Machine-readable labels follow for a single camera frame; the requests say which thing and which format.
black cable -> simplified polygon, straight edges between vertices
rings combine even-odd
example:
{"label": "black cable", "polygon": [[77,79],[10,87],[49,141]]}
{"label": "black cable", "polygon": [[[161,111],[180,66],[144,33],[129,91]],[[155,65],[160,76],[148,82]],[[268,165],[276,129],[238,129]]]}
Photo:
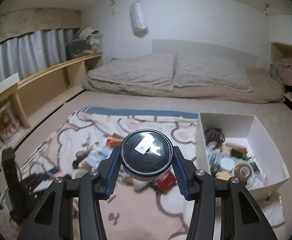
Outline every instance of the black cable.
{"label": "black cable", "polygon": [[206,145],[210,142],[216,142],[216,148],[220,148],[225,141],[225,135],[220,128],[210,128],[204,131]]}

red book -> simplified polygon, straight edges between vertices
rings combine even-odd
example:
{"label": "red book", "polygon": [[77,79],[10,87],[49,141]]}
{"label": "red book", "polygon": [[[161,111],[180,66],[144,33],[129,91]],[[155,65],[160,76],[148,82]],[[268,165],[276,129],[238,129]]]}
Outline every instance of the red book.
{"label": "red book", "polygon": [[157,179],[155,182],[160,191],[166,192],[176,184],[176,178],[173,173],[168,170],[161,178]]}

white label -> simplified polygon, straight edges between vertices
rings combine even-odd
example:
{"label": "white label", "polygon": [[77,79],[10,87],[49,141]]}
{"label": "white label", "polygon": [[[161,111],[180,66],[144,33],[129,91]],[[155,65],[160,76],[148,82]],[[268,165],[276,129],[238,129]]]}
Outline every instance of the white label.
{"label": "white label", "polygon": [[150,145],[155,141],[155,138],[149,134],[146,134],[145,137],[140,141],[140,143],[135,147],[137,152],[145,154],[149,149]]}

pillow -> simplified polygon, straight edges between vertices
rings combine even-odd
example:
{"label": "pillow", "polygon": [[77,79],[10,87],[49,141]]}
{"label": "pillow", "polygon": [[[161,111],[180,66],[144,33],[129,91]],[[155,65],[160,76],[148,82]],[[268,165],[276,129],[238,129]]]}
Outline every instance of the pillow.
{"label": "pillow", "polygon": [[174,89],[175,55],[156,53],[129,59],[115,59],[100,68],[90,70],[88,77],[116,84],[159,89]]}
{"label": "pillow", "polygon": [[252,92],[247,73],[235,59],[214,55],[178,55],[176,87],[220,85],[241,92]]}

patterned blanket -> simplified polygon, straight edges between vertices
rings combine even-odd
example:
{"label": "patterned blanket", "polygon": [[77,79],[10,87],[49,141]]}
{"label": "patterned blanket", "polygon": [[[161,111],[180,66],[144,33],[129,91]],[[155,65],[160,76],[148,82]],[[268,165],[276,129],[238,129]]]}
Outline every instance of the patterned blanket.
{"label": "patterned blanket", "polygon": [[[49,174],[49,171],[53,169],[69,174],[72,178],[81,177],[88,170],[73,168],[73,161],[76,160],[77,155],[88,154],[97,147],[106,145],[107,139],[114,133],[125,137],[135,130],[145,128],[164,133],[174,146],[179,146],[184,157],[194,161],[196,165],[196,119],[160,115],[88,114],[86,112],[87,109],[82,109],[71,114],[64,125],[37,148],[21,168],[22,178],[33,173]],[[177,185],[163,194],[149,185],[139,187],[134,182],[129,185],[126,183],[126,177],[127,174],[121,172],[114,194],[108,201],[100,201],[108,239],[185,239],[194,202],[185,201]],[[47,188],[52,180],[53,176],[43,181],[36,190]],[[74,204],[78,204],[77,199],[74,199]],[[270,212],[273,209],[267,211],[266,208],[265,210],[266,216],[267,212],[273,213]],[[270,221],[274,220],[271,222],[272,225],[283,222],[282,216],[279,219],[271,215],[268,217]],[[219,239],[220,218],[216,219],[215,237]],[[80,239],[77,217],[73,221],[73,232],[74,239]],[[7,238],[15,239],[15,236],[7,236]]]}

